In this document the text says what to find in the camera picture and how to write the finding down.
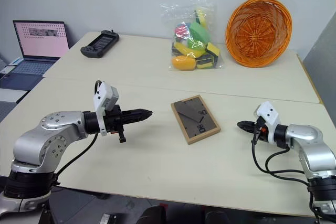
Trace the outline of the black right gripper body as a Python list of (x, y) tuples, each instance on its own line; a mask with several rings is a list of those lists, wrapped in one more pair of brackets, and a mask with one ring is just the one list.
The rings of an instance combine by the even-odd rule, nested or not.
[(268, 128), (266, 127), (266, 121), (259, 116), (254, 125), (254, 141), (267, 141), (268, 140)]

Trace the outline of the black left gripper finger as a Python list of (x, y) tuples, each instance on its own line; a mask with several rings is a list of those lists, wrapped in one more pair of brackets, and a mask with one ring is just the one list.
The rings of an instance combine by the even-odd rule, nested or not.
[(152, 111), (146, 109), (133, 109), (122, 111), (123, 116), (150, 117), (152, 114)]
[(131, 124), (140, 121), (144, 121), (149, 118), (150, 115), (123, 115), (122, 116), (122, 124)]

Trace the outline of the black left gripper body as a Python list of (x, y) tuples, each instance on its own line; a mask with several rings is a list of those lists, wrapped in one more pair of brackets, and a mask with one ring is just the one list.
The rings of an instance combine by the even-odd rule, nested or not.
[(126, 138), (124, 136), (124, 127), (122, 124), (122, 111), (119, 105), (115, 105), (111, 111), (106, 111), (106, 115), (104, 116), (104, 123), (108, 133), (118, 133), (119, 142), (126, 142)]

